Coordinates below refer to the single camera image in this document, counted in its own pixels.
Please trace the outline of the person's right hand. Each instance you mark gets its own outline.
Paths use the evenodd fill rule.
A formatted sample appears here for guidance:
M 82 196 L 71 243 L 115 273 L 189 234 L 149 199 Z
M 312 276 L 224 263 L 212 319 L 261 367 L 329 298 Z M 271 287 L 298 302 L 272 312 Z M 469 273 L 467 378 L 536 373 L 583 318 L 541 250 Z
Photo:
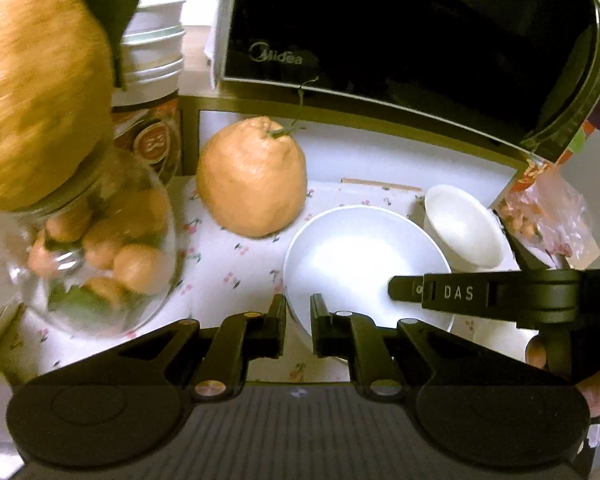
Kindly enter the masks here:
M 524 352 L 526 362 L 536 368 L 545 368 L 547 364 L 546 350 L 539 336 L 534 336 L 527 344 Z M 577 388 L 585 397 L 591 416 L 600 416 L 600 371 L 577 384 Z

